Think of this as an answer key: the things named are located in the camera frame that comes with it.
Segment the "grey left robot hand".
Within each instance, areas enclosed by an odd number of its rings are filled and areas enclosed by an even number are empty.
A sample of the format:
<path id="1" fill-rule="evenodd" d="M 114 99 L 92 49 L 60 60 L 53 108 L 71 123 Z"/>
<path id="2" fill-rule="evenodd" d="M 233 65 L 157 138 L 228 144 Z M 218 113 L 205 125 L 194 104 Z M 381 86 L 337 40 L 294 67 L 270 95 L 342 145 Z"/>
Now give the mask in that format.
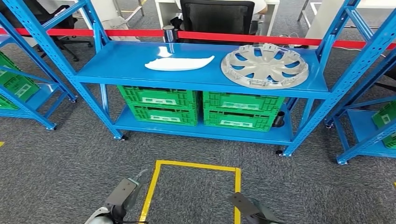
<path id="1" fill-rule="evenodd" d="M 127 180 L 129 180 L 131 183 L 135 184 L 136 187 L 132 191 L 132 193 L 127 197 L 126 201 L 124 202 L 123 208 L 126 211 L 129 211 L 132 209 L 132 207 L 136 204 L 137 197 L 142 189 L 142 187 L 147 184 L 148 182 L 148 176 L 149 176 L 149 170 L 144 169 L 140 173 L 138 173 L 134 177 L 128 177 Z"/>

